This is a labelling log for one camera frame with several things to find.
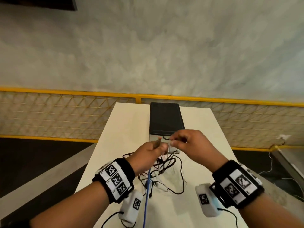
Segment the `person's left hand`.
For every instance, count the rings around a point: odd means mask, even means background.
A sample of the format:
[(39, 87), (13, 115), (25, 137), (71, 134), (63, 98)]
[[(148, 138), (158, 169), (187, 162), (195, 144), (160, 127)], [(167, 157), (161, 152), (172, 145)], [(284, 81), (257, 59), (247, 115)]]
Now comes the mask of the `person's left hand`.
[(141, 173), (148, 171), (159, 158), (152, 157), (149, 153), (149, 148), (149, 142), (145, 142), (133, 154), (126, 158), (136, 177)]

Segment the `black and grey electronic box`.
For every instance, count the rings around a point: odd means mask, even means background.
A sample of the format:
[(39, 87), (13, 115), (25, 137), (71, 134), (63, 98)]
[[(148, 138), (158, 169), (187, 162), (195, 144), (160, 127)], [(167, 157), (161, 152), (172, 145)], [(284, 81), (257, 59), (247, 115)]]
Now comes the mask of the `black and grey electronic box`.
[(150, 103), (149, 142), (160, 139), (163, 143), (170, 143), (170, 136), (184, 129), (178, 103)]

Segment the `person's left forearm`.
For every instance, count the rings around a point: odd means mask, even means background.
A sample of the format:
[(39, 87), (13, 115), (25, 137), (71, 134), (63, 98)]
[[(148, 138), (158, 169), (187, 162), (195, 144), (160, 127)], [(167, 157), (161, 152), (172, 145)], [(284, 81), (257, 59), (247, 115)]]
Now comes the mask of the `person's left forearm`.
[(93, 228), (109, 206), (100, 182), (93, 182), (40, 213), (30, 221), (31, 228)]

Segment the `black left wristband with markers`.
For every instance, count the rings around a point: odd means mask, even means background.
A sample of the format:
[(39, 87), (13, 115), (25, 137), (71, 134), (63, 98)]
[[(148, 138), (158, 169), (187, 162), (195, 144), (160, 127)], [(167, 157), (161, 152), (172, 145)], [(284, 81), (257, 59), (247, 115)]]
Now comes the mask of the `black left wristband with markers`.
[(104, 187), (109, 204), (121, 203), (134, 190), (135, 172), (125, 158), (118, 158), (97, 170), (92, 182)]

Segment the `dark wall-mounted panel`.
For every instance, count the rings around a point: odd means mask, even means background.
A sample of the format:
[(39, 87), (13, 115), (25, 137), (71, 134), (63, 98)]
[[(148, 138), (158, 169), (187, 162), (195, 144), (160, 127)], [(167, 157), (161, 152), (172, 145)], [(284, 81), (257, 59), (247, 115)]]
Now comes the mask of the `dark wall-mounted panel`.
[(0, 0), (0, 3), (65, 11), (78, 10), (75, 0)]

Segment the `person's right hand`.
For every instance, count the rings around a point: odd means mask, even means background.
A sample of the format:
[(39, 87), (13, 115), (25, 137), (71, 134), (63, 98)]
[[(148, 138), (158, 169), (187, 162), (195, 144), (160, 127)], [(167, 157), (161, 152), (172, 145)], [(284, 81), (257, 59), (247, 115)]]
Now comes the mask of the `person's right hand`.
[(186, 145), (187, 148), (180, 151), (212, 173), (229, 161), (199, 130), (189, 130), (189, 140)]

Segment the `black right wristband with markers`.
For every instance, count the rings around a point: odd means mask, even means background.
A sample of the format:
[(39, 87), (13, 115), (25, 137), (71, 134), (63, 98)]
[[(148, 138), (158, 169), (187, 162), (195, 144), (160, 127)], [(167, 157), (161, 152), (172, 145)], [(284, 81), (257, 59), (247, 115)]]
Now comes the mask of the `black right wristband with markers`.
[(242, 209), (265, 192), (260, 179), (234, 160), (225, 163), (212, 176), (215, 182), (209, 188), (225, 208)]

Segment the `black wristband with markers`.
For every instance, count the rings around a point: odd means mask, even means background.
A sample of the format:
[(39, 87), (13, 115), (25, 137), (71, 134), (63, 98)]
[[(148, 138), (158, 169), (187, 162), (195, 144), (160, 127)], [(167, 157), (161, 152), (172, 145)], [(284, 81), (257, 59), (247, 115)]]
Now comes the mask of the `black wristband with markers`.
[(260, 179), (234, 160), (225, 163), (212, 176), (215, 182), (209, 188), (225, 208), (242, 209), (265, 192)]
[(92, 182), (104, 187), (109, 204), (121, 203), (134, 190), (135, 172), (125, 158), (118, 158), (97, 170)]

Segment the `person's right forearm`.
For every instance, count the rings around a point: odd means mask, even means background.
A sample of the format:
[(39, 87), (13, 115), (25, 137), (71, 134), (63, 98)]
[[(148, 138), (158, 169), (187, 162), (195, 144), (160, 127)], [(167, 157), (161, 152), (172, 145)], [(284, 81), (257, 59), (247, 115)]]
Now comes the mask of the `person's right forearm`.
[(238, 210), (248, 228), (304, 228), (304, 223), (263, 193)]

